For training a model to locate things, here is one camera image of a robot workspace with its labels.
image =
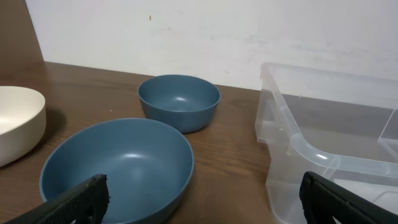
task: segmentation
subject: brown tabletop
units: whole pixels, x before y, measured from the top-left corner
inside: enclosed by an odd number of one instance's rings
[[[42,203],[40,171],[67,137],[102,121],[143,118],[137,87],[148,78],[49,62],[0,76],[2,86],[40,91],[47,107],[47,129],[41,142],[0,168],[0,223]],[[259,92],[218,88],[221,101],[212,123],[185,135],[195,155],[195,170],[168,223],[273,223],[264,186],[271,158],[254,134]]]

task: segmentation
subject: wall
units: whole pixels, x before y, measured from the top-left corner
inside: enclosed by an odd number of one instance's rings
[[[0,0],[0,75],[42,62],[24,0]]]
[[[260,89],[262,62],[398,78],[395,0],[27,0],[44,60]]]

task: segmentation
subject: clear plastic bin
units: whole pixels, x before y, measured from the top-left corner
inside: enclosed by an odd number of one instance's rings
[[[256,118],[268,143],[266,190],[279,223],[307,223],[306,171],[398,214],[398,81],[266,63]]]

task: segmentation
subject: large blue bowl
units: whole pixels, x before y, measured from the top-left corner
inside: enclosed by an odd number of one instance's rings
[[[162,223],[193,172],[193,152],[173,127],[150,119],[107,121],[76,133],[50,155],[40,176],[44,201],[95,174],[108,175],[103,223]]]
[[[149,119],[169,124],[181,133],[204,128],[215,113],[221,94],[208,81],[187,75],[161,75],[138,88]]]

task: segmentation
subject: white bowl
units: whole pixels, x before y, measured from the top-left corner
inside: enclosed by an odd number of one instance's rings
[[[0,167],[29,152],[45,130],[44,96],[29,88],[0,86]]]

